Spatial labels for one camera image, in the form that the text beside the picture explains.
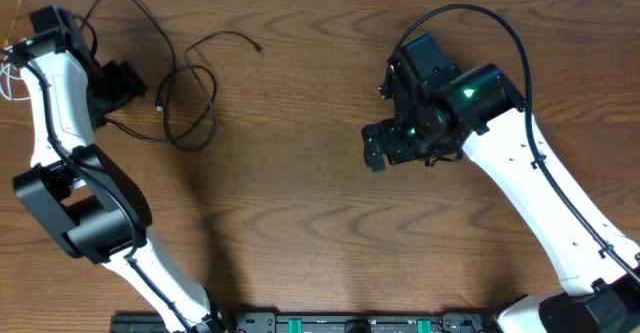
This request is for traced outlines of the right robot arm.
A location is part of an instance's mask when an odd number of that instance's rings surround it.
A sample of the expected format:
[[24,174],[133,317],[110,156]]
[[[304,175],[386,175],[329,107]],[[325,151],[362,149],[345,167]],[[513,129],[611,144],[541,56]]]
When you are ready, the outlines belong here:
[[387,165],[469,159],[504,192],[549,257],[561,291],[527,296],[490,320],[499,332],[629,332],[639,325],[638,245],[563,166],[506,74],[462,72],[430,35],[395,50],[380,86],[392,118],[362,131],[364,159]]

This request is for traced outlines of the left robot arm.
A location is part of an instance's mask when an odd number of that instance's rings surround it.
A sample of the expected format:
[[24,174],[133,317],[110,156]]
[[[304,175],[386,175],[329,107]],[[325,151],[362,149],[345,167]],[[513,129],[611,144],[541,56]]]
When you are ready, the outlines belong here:
[[127,62],[100,64],[68,10],[30,15],[35,35],[8,60],[31,101],[34,152],[13,179],[21,203],[73,258],[116,273],[157,311],[168,332],[221,332],[208,292],[159,245],[139,187],[95,141],[108,114],[147,87]]

